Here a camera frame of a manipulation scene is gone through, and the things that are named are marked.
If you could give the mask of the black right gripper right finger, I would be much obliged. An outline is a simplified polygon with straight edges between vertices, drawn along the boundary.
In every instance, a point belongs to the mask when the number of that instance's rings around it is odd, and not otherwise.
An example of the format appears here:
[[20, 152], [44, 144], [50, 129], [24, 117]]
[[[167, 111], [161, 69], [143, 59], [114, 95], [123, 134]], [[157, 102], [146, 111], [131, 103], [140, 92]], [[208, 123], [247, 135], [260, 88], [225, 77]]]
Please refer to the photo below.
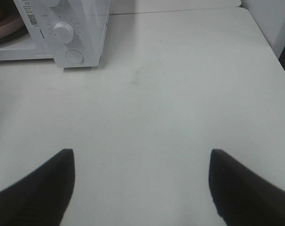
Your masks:
[[285, 191], [224, 150], [211, 151], [208, 183], [226, 225], [285, 226]]

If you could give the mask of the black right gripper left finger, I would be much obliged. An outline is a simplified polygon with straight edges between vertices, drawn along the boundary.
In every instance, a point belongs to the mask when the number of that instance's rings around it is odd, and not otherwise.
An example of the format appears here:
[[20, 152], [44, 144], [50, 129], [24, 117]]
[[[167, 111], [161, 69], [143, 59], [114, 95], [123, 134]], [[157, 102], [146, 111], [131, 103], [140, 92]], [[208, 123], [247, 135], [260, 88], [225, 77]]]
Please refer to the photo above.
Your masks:
[[63, 149], [0, 191], [0, 226], [58, 226], [75, 185], [72, 149]]

